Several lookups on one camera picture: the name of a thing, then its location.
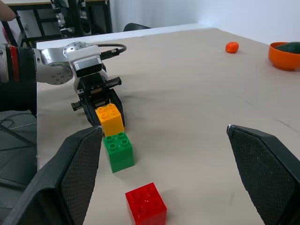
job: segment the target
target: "beige table surface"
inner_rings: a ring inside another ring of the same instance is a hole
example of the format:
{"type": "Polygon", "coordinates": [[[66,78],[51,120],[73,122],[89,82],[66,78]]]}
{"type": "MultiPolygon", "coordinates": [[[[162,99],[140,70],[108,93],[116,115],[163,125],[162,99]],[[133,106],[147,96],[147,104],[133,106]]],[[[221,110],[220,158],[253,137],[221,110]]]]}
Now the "beige table surface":
{"type": "MultiPolygon", "coordinates": [[[[155,182],[169,225],[262,225],[226,135],[236,124],[277,136],[300,158],[300,74],[268,62],[268,46],[217,29],[114,40],[128,50],[105,61],[123,84],[136,165],[112,174],[101,149],[85,225],[127,225],[125,193],[155,182]],[[238,41],[237,54],[224,52],[238,41]]],[[[38,84],[38,163],[89,127],[70,103],[72,84],[38,84]]]]}

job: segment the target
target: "orange bowl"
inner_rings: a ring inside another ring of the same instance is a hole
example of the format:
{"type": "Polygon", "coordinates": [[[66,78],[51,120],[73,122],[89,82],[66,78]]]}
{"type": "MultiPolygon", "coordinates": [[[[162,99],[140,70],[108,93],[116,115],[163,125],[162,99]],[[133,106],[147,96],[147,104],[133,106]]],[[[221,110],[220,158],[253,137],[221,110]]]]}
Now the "orange bowl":
{"type": "Polygon", "coordinates": [[[269,60],[274,67],[278,69],[294,71],[300,68],[300,54],[283,52],[276,49],[278,45],[283,45],[287,42],[274,42],[269,47],[269,60]]]}

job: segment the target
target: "green lego block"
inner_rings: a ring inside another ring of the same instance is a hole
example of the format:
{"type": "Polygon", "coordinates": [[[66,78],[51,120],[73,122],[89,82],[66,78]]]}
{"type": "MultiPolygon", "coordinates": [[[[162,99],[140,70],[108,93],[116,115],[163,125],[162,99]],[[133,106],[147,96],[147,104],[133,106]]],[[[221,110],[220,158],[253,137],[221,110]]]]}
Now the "green lego block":
{"type": "Polygon", "coordinates": [[[112,172],[115,173],[120,170],[132,167],[135,165],[133,157],[128,157],[122,161],[111,164],[112,172]]]}
{"type": "Polygon", "coordinates": [[[124,132],[106,137],[104,146],[113,173],[135,165],[132,145],[124,132]]]}

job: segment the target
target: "person's hand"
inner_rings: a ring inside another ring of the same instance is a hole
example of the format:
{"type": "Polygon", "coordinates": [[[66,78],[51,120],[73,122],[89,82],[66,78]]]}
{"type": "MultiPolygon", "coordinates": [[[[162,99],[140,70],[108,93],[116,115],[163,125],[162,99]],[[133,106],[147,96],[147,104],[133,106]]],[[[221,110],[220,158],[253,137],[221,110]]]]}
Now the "person's hand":
{"type": "Polygon", "coordinates": [[[12,21],[15,13],[4,2],[0,0],[0,21],[12,21]]]}

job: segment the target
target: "dark green object in bowl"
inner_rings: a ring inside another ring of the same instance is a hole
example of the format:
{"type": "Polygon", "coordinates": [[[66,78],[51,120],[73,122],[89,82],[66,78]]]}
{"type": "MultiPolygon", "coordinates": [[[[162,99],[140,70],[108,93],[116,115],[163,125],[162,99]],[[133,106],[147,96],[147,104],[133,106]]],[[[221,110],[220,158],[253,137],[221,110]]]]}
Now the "dark green object in bowl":
{"type": "Polygon", "coordinates": [[[274,48],[287,53],[300,54],[300,42],[289,42],[274,48]]]}

